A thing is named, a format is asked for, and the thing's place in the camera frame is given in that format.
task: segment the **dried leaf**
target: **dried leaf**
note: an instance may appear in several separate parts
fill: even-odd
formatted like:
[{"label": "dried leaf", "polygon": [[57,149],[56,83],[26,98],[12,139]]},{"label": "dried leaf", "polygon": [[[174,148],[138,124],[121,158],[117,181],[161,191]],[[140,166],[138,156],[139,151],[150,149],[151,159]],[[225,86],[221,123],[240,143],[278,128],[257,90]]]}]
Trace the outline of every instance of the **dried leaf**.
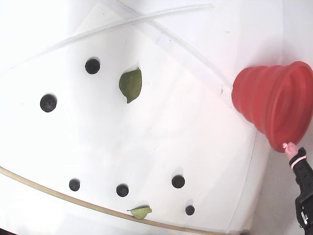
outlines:
[{"label": "dried leaf", "polygon": [[122,94],[127,98],[127,103],[132,102],[139,96],[141,85],[141,70],[139,68],[122,74],[118,84]]},{"label": "dried leaf", "polygon": [[148,213],[152,212],[152,209],[149,206],[137,207],[132,210],[128,210],[128,212],[131,212],[136,219],[144,219]]}]

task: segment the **white surface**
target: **white surface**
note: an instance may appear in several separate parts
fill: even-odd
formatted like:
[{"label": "white surface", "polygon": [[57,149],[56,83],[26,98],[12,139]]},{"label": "white surface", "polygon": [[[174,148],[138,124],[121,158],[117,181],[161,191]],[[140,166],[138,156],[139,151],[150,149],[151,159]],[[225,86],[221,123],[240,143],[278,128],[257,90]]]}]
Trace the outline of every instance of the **white surface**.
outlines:
[{"label": "white surface", "polygon": [[[46,187],[116,211],[149,204],[153,213],[147,219],[210,231],[241,230],[254,208],[269,145],[260,135],[254,146],[256,130],[234,110],[231,90],[201,57],[191,55],[184,46],[199,52],[230,83],[249,65],[279,63],[281,1],[124,3],[140,14],[204,3],[212,3],[214,8],[155,21],[171,34],[148,23],[120,27],[7,72],[0,80],[0,165]],[[1,45],[1,61],[5,63],[0,71],[19,61],[18,55],[27,57],[33,50],[70,35],[133,17],[115,1],[81,5],[54,2],[47,14],[39,10],[41,6],[31,12],[31,4],[25,5],[24,11],[29,7],[32,18],[40,19],[35,21],[41,24],[38,28],[31,20],[29,24],[22,22],[29,20],[27,16],[7,14],[15,4],[1,3],[1,22],[14,19],[14,32],[19,34],[1,25],[6,45]],[[63,9],[69,9],[71,15],[62,15]],[[69,19],[71,26],[62,24]],[[54,25],[51,30],[47,22]],[[11,55],[13,49],[18,52]],[[100,59],[101,68],[89,75],[84,65],[94,56]],[[118,80],[136,66],[142,70],[142,91],[139,98],[126,104]],[[39,106],[46,93],[58,98],[51,113],[44,113]],[[182,189],[171,185],[175,174],[185,177]],[[77,192],[68,188],[72,178],[81,181]],[[96,223],[92,234],[101,234],[106,228],[112,234],[122,234],[121,229],[134,234],[164,232],[65,206],[66,202],[3,176],[0,180],[9,192],[7,206],[0,211],[0,227],[20,235],[67,234],[74,222],[86,223],[86,228]],[[125,198],[116,195],[120,183],[129,186]],[[47,210],[42,211],[47,201]],[[184,212],[189,204],[195,207],[193,216]],[[30,223],[30,217],[36,222]]]},{"label": "white surface", "polygon": [[[284,1],[284,49],[283,64],[300,60],[313,68],[313,2]],[[313,124],[298,146],[307,151],[307,160],[313,166]],[[260,199],[252,223],[252,232],[257,235],[304,234],[299,228],[295,214],[295,199],[300,188],[295,182],[287,158],[271,151]]]}]

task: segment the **collapsible funnel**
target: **collapsible funnel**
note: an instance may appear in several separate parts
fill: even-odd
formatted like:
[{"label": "collapsible funnel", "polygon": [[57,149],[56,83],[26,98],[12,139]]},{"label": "collapsible funnel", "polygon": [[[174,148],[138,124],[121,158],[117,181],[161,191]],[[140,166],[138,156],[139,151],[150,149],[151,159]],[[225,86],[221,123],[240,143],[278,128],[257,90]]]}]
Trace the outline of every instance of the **collapsible funnel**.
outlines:
[{"label": "collapsible funnel", "polygon": [[233,85],[235,108],[264,133],[273,149],[299,143],[313,114],[313,71],[304,62],[242,70]]}]

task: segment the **white wall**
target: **white wall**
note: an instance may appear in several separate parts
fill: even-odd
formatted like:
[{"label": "white wall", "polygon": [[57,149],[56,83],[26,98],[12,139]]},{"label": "white wall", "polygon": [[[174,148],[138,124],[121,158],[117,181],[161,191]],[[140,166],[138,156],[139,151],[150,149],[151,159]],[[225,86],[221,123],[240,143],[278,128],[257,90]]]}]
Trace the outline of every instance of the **white wall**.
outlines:
[{"label": "white wall", "polygon": [[[313,1],[284,1],[283,64],[301,60],[313,67]],[[299,144],[313,166],[313,123]],[[302,234],[294,200],[300,194],[295,175],[284,154],[271,151],[251,233],[255,235]]]}]

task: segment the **black rubber plug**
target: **black rubber plug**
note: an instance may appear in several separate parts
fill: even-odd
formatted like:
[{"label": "black rubber plug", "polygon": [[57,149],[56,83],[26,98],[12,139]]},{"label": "black rubber plug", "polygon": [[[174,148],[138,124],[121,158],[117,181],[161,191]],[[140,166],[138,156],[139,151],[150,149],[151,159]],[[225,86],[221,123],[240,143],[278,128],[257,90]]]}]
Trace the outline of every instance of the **black rubber plug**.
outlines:
[{"label": "black rubber plug", "polygon": [[98,73],[100,70],[100,62],[96,59],[89,59],[85,64],[85,69],[89,74]]},{"label": "black rubber plug", "polygon": [[46,113],[53,111],[56,106],[57,98],[54,95],[46,94],[40,100],[40,107]]},{"label": "black rubber plug", "polygon": [[195,208],[191,205],[189,205],[188,207],[186,207],[185,212],[187,215],[193,215],[195,212]]},{"label": "black rubber plug", "polygon": [[181,175],[176,175],[172,178],[172,185],[175,188],[182,188],[185,185],[185,179]]},{"label": "black rubber plug", "polygon": [[250,235],[248,230],[243,230],[240,235]]},{"label": "black rubber plug", "polygon": [[116,193],[117,195],[119,195],[120,197],[125,197],[127,196],[129,190],[126,184],[121,184],[119,186],[116,187]]},{"label": "black rubber plug", "polygon": [[69,188],[72,191],[74,192],[78,191],[79,187],[80,187],[80,181],[78,179],[71,179],[69,181]]}]

